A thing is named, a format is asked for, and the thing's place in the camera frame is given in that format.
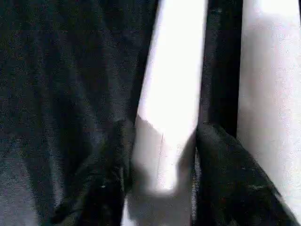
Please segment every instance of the white surface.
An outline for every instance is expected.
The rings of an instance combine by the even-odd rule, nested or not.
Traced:
[[[126,204],[123,225],[190,225],[187,143],[198,122],[206,7],[160,1],[136,120],[134,204]]]
[[[244,1],[238,139],[301,222],[298,0]]]

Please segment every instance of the black curtain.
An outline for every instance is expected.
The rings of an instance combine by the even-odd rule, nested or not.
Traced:
[[[0,225],[49,219],[108,131],[135,121],[156,7],[1,1]]]

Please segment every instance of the black fabric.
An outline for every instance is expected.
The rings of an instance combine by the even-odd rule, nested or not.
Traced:
[[[235,136],[242,0],[209,0],[199,121],[217,123]]]
[[[0,225],[49,219],[113,124],[134,122],[156,7],[1,1]]]
[[[202,169],[197,225],[299,225],[268,176],[224,129],[199,124],[197,148]]]

